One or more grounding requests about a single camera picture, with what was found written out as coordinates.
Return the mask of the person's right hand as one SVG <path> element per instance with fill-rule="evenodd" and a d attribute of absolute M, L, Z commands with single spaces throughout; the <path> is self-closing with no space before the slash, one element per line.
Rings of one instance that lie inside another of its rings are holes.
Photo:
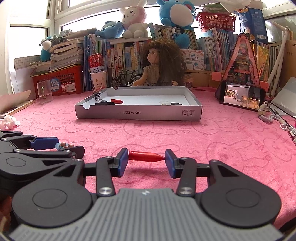
<path fill-rule="evenodd" d="M 1 206 L 0 206 L 1 232 L 6 232 L 10 228 L 11 211 L 12 211 L 11 201 L 12 199 L 9 196 L 5 200 L 1 201 Z"/>

